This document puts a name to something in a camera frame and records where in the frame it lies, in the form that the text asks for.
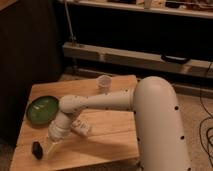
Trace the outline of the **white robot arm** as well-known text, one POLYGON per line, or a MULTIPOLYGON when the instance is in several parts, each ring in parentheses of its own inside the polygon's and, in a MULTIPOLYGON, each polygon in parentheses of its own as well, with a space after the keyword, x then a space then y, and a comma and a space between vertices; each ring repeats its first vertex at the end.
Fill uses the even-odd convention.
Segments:
POLYGON ((92 96, 65 95, 48 127, 48 138, 66 137, 71 124, 85 109, 134 113, 139 159, 143 171, 189 171, 186 135, 173 86, 158 76, 148 76, 135 87, 92 96))

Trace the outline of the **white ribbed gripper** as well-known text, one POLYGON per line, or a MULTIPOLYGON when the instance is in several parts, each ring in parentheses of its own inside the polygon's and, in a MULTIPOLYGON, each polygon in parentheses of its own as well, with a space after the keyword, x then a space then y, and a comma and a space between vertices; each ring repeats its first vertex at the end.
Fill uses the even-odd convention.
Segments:
POLYGON ((66 137, 70 132, 70 120, 53 120, 48 128, 48 137, 44 142, 44 154, 51 156, 61 146, 60 140, 66 137))

